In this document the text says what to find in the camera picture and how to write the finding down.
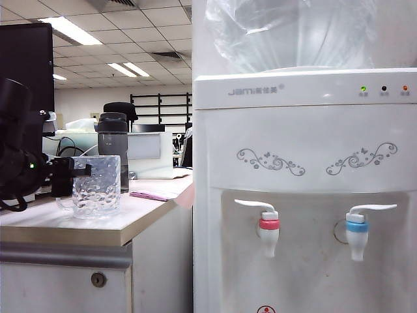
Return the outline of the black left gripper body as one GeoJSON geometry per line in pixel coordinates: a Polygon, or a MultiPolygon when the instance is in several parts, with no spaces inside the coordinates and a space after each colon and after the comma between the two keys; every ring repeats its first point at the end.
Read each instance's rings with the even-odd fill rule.
{"type": "Polygon", "coordinates": [[[74,159],[71,157],[54,158],[49,165],[51,196],[61,198],[72,195],[74,178],[74,159]]]}

